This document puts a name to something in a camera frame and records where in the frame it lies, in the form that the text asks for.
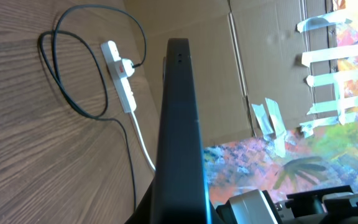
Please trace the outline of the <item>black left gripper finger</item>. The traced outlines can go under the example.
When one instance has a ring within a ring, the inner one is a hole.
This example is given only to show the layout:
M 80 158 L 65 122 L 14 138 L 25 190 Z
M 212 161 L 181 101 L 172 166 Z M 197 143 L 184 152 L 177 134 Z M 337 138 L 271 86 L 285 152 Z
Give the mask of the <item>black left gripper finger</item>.
M 150 224 L 150 211 L 154 182 L 151 182 L 142 200 L 125 224 Z

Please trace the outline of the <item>Galaxy S24 smartphone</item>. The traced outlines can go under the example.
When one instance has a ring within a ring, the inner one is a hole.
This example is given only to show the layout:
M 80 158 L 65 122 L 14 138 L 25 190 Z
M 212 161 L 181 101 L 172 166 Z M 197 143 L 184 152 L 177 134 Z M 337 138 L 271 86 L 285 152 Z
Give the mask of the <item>Galaxy S24 smartphone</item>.
M 188 39 L 169 39 L 151 223 L 211 223 Z

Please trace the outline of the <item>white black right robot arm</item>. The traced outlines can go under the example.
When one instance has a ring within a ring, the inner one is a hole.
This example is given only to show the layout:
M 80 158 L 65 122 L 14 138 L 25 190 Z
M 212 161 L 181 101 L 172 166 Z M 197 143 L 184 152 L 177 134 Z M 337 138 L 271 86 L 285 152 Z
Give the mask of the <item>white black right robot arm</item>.
M 264 190 L 231 197 L 212 209 L 213 223 L 358 224 L 358 194 L 349 185 L 287 195 L 273 202 Z

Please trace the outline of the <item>white charger plug adapter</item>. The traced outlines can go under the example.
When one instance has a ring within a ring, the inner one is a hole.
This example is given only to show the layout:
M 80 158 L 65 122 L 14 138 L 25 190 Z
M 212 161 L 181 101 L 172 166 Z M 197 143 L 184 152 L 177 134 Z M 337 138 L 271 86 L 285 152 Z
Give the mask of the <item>white charger plug adapter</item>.
M 119 78 L 129 78 L 135 72 L 134 64 L 130 59 L 122 58 L 115 62 L 115 64 Z

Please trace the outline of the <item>white power strip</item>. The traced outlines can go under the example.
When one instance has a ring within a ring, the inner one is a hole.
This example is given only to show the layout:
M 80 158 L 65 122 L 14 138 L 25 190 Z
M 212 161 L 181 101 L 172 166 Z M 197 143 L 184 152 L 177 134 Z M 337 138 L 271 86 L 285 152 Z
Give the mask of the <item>white power strip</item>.
M 134 112 L 137 105 L 128 78 L 119 78 L 117 74 L 115 62 L 122 58 L 119 55 L 116 43 L 109 40 L 101 44 L 101 50 L 124 112 Z

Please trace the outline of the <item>colourful painted sheet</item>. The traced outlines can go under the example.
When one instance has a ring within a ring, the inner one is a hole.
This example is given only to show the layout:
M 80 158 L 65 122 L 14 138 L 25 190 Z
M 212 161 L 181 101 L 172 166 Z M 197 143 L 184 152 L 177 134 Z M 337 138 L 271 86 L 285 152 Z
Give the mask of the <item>colourful painted sheet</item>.
M 275 200 L 288 194 L 340 185 L 358 192 L 358 109 L 348 124 L 287 129 L 276 101 L 253 105 L 261 135 L 204 146 L 213 204 L 260 189 Z

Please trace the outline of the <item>cardboard box wall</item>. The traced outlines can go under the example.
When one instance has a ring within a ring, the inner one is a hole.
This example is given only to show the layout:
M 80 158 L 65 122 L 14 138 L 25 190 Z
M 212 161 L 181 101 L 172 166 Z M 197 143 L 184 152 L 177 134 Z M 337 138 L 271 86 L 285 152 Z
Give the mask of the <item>cardboard box wall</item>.
M 297 24 L 332 8 L 328 0 L 126 0 L 146 40 L 144 72 L 156 108 L 163 96 L 163 58 L 171 38 L 190 43 L 201 134 L 205 146 L 261 135 L 253 105 L 278 103 L 284 125 L 323 118 L 311 114 L 315 103 L 334 99 L 334 88 L 316 88 L 310 75 L 333 70 L 331 62 L 306 67 L 301 55 L 334 43 L 332 27 L 298 32 Z

